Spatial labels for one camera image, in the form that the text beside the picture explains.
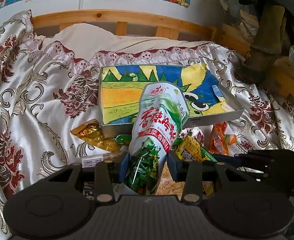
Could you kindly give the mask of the orange snack bag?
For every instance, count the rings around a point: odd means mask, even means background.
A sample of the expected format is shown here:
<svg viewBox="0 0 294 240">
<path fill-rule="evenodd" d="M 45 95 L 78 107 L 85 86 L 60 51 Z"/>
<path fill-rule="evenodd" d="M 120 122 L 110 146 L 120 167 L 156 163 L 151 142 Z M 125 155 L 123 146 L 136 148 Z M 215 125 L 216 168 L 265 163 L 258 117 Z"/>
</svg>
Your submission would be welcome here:
<svg viewBox="0 0 294 240">
<path fill-rule="evenodd" d="M 209 136 L 208 151 L 212 154 L 220 154 L 229 156 L 229 148 L 225 140 L 225 131 L 227 129 L 227 122 L 221 122 L 213 125 Z"/>
</svg>

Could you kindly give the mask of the wooden bed frame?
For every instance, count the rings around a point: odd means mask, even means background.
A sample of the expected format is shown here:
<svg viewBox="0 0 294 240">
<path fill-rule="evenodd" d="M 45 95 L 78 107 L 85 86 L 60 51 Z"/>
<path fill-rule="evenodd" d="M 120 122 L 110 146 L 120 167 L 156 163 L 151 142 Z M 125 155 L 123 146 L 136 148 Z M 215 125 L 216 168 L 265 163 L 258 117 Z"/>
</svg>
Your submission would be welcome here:
<svg viewBox="0 0 294 240">
<path fill-rule="evenodd" d="M 58 26 L 59 30 L 76 23 L 107 22 L 116 24 L 116 35 L 126 36 L 128 24 L 155 26 L 156 37 L 177 40 L 180 32 L 198 36 L 201 40 L 212 41 L 216 27 L 202 26 L 172 17 L 127 10 L 71 10 L 39 15 L 32 18 L 35 29 Z"/>
</svg>

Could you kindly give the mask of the orange mandarin fruit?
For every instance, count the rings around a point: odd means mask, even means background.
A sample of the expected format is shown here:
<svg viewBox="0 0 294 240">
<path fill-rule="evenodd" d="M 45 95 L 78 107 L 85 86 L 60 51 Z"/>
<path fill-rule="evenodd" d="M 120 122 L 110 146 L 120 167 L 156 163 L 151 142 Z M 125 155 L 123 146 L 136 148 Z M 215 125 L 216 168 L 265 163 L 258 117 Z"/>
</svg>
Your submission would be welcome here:
<svg viewBox="0 0 294 240">
<path fill-rule="evenodd" d="M 226 134 L 225 140 L 228 145 L 232 145 L 236 142 L 237 137 L 234 134 Z"/>
</svg>

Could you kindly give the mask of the cream pillow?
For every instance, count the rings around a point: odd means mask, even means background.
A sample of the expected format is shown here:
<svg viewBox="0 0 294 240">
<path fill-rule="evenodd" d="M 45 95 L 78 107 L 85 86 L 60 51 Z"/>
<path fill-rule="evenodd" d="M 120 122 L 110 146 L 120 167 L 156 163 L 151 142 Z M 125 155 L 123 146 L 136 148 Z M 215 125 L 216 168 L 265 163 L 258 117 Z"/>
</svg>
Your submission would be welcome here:
<svg viewBox="0 0 294 240">
<path fill-rule="evenodd" d="M 140 53 L 153 49 L 170 47 L 196 47 L 206 41 L 179 41 L 163 37 L 117 36 L 111 32 L 87 23 L 73 24 L 53 37 L 42 37 L 42 48 L 55 41 L 61 42 L 72 50 L 77 58 L 90 60 L 98 51 L 114 51 L 124 53 Z"/>
</svg>

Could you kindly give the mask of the seaweed snack white green bag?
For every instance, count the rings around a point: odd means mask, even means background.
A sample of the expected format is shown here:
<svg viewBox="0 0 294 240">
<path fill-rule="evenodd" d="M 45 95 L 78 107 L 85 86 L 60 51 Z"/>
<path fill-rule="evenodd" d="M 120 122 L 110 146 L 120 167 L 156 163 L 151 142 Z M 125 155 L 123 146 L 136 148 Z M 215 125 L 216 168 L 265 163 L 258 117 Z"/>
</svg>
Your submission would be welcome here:
<svg viewBox="0 0 294 240">
<path fill-rule="evenodd" d="M 143 196 L 155 194 L 163 166 L 174 141 L 189 118 L 179 87 L 167 81 L 147 84 L 129 145 L 130 165 L 124 184 Z"/>
</svg>

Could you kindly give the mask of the pile of dark clothes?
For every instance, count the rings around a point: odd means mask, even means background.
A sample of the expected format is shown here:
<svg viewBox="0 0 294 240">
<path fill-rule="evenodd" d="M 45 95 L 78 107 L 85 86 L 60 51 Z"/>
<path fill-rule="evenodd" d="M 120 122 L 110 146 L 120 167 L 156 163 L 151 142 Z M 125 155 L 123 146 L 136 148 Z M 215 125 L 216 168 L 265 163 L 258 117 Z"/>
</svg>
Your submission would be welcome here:
<svg viewBox="0 0 294 240">
<path fill-rule="evenodd" d="M 260 83 L 294 45 L 294 0 L 219 0 L 231 25 L 251 44 L 239 74 Z"/>
</svg>

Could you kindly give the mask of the gold foil snack packet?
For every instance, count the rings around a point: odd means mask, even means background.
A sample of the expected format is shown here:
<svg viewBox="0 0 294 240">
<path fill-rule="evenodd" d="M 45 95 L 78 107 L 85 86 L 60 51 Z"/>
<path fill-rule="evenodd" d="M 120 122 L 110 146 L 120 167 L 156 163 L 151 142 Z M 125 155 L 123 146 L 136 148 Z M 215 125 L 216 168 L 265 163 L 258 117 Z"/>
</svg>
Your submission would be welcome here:
<svg viewBox="0 0 294 240">
<path fill-rule="evenodd" d="M 122 148 L 115 139 L 104 137 L 100 124 L 96 119 L 85 122 L 70 132 L 90 145 L 105 151 L 116 152 Z"/>
</svg>

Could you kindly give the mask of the silver tray with drawing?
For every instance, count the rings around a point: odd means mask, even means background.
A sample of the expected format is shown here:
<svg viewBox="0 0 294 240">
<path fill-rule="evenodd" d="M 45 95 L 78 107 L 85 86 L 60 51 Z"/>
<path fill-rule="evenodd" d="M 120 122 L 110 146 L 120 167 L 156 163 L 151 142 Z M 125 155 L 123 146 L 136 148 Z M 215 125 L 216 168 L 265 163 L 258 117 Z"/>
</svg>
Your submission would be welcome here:
<svg viewBox="0 0 294 240">
<path fill-rule="evenodd" d="M 135 120 L 145 127 L 165 107 L 181 128 L 240 118 L 244 107 L 205 63 L 191 66 L 122 65 L 103 67 L 99 107 L 104 135 L 131 134 Z"/>
</svg>

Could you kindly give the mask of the rice cracker clear pack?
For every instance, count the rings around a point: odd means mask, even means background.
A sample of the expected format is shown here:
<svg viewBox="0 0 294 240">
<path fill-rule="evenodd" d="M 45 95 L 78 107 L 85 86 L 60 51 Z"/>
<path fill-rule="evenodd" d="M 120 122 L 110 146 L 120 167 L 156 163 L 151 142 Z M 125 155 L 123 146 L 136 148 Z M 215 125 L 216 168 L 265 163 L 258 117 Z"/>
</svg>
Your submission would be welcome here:
<svg viewBox="0 0 294 240">
<path fill-rule="evenodd" d="M 181 199 L 184 185 L 185 182 L 174 182 L 168 169 L 168 165 L 165 163 L 156 195 L 176 195 Z"/>
</svg>

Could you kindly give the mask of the floral satin bedspread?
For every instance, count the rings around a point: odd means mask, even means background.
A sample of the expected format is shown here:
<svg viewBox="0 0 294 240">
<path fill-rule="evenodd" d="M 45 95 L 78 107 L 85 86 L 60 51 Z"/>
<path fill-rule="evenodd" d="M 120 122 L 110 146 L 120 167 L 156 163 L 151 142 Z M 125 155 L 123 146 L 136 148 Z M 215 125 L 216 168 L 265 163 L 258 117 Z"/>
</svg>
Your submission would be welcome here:
<svg viewBox="0 0 294 240">
<path fill-rule="evenodd" d="M 59 41 L 42 48 L 43 36 L 36 35 L 31 17 L 30 10 L 22 11 L 0 27 L 0 239 L 11 235 L 3 216 L 8 198 L 77 157 L 102 154 L 70 131 L 99 116 L 98 78 L 104 66 L 205 63 L 244 107 L 228 125 L 237 137 L 230 152 L 294 152 L 294 105 L 244 83 L 238 73 L 243 58 L 235 51 L 206 42 L 135 54 L 103 50 L 87 61 Z"/>
</svg>

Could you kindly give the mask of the yellow snack packet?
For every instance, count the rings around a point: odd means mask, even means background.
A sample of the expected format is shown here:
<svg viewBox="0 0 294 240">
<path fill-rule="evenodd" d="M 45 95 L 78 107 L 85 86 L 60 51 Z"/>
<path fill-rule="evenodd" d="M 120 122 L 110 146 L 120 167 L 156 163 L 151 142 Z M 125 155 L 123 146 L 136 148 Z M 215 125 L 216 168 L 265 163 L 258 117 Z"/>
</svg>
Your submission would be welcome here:
<svg viewBox="0 0 294 240">
<path fill-rule="evenodd" d="M 182 140 L 174 152 L 181 160 L 196 160 L 201 163 L 205 160 L 217 162 L 214 156 L 205 150 L 199 142 L 190 135 Z"/>
</svg>

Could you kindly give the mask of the peanut bar clear pack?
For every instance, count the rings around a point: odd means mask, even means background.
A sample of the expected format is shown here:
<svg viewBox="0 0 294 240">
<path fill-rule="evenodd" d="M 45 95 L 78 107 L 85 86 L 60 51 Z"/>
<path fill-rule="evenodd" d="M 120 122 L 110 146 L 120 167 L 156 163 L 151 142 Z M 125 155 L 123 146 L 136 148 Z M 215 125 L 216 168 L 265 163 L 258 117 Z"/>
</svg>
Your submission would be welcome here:
<svg viewBox="0 0 294 240">
<path fill-rule="evenodd" d="M 83 168 L 90 168 L 95 167 L 97 163 L 102 161 L 115 161 L 118 158 L 120 158 L 123 155 L 123 151 L 117 151 L 117 152 L 108 152 L 104 154 L 98 154 L 98 155 L 91 155 L 87 157 L 81 158 L 81 164 Z"/>
</svg>

